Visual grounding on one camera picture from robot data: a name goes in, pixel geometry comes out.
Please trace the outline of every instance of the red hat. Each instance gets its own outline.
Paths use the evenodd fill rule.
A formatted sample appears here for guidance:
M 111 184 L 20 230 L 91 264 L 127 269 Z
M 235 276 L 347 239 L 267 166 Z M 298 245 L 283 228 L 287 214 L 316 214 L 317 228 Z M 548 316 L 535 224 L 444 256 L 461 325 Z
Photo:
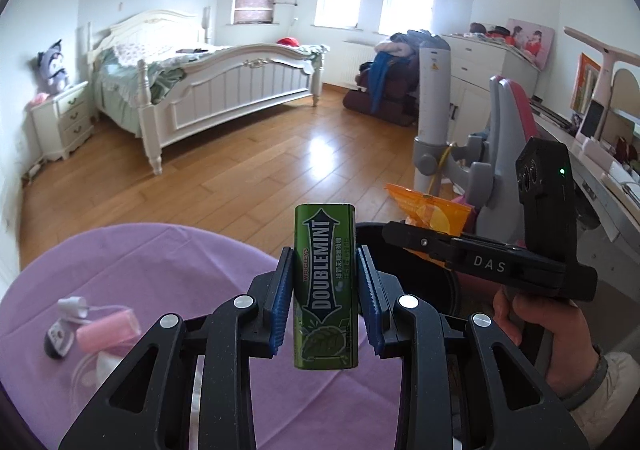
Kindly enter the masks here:
M 287 47 L 300 47 L 300 42 L 295 38 L 282 38 L 276 42 L 278 45 L 286 45 Z

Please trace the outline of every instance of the pink poster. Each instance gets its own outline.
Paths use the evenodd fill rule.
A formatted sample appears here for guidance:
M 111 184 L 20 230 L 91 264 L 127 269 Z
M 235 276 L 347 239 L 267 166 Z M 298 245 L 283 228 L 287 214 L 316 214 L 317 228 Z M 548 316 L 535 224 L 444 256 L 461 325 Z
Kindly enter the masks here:
M 556 32 L 551 27 L 514 19 L 507 22 L 507 29 L 511 32 L 511 36 L 506 39 L 507 43 L 532 58 L 536 66 L 543 70 Z

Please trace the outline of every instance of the gray stuffed animal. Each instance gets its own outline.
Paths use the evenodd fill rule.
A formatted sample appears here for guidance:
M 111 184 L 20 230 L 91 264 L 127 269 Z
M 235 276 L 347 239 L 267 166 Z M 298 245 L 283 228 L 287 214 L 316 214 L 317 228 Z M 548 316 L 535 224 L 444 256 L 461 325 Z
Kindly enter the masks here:
M 53 94 L 59 94 L 69 86 L 69 76 L 63 67 L 65 57 L 62 55 L 62 40 L 50 46 L 47 52 L 38 53 L 38 69 L 40 75 L 52 88 Z

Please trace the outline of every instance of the human hand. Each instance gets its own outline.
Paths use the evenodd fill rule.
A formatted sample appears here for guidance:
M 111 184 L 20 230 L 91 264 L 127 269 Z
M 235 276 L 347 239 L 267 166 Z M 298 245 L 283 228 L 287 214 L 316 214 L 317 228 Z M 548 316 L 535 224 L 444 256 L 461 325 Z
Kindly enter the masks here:
M 587 320 L 577 305 L 522 293 L 510 304 L 500 289 L 494 297 L 494 321 L 519 346 L 522 334 L 509 319 L 512 308 L 523 321 L 542 325 L 554 334 L 546 382 L 560 398 L 589 381 L 600 356 L 593 349 Z

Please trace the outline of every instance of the pink bottle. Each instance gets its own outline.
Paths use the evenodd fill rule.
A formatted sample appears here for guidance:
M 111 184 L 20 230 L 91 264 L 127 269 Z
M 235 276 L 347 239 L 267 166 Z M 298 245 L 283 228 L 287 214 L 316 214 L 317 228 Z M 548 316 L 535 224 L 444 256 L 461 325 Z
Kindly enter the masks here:
M 140 323 L 132 309 L 105 316 L 76 331 L 80 348 L 88 354 L 116 346 L 140 336 Z

